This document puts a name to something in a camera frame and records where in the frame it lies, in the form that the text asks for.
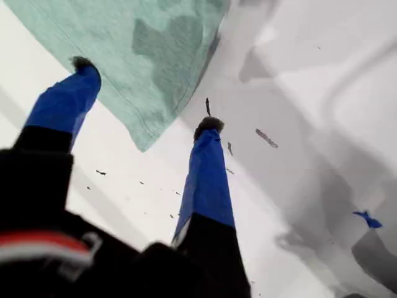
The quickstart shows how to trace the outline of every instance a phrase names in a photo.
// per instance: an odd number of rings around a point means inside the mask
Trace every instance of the white surface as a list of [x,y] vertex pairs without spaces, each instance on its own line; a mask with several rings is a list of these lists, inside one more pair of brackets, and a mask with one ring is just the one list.
[[[95,104],[73,150],[68,207],[140,249],[169,243],[209,97],[233,146],[226,164],[252,296],[393,297],[350,248],[367,231],[351,212],[369,209],[397,253],[396,10],[394,0],[232,1],[194,98],[149,151]],[[37,96],[68,73],[2,3],[0,41],[6,147]]]

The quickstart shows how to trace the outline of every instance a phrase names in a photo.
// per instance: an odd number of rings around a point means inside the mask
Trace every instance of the blue tape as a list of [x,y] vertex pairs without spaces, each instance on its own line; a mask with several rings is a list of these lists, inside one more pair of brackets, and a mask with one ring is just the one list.
[[234,227],[225,159],[215,129],[205,130],[194,143],[175,236],[193,213]]
[[95,103],[100,85],[100,76],[94,67],[80,69],[40,95],[25,126],[69,132],[73,135],[73,145],[86,114]]
[[382,228],[382,224],[377,220],[377,219],[373,219],[368,211],[364,211],[364,212],[353,212],[353,214],[361,216],[363,219],[365,219],[365,221],[367,222],[368,226],[370,228]]

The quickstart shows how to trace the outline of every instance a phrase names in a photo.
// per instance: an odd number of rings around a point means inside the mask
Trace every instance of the small blue tape piece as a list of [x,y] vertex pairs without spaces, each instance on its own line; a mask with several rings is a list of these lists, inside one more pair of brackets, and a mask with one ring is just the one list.
[[370,228],[382,228],[382,224],[379,222],[379,220],[377,219],[373,219],[368,211],[364,211],[364,212],[353,212],[353,214],[361,216],[362,218],[365,219],[365,221],[367,222],[368,226]]

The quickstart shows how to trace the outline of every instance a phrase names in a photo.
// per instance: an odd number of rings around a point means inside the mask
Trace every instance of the green cloth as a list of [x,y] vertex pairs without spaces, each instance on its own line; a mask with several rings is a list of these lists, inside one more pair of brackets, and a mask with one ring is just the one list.
[[205,68],[227,0],[5,0],[64,67],[90,58],[99,100],[147,150],[181,113]]

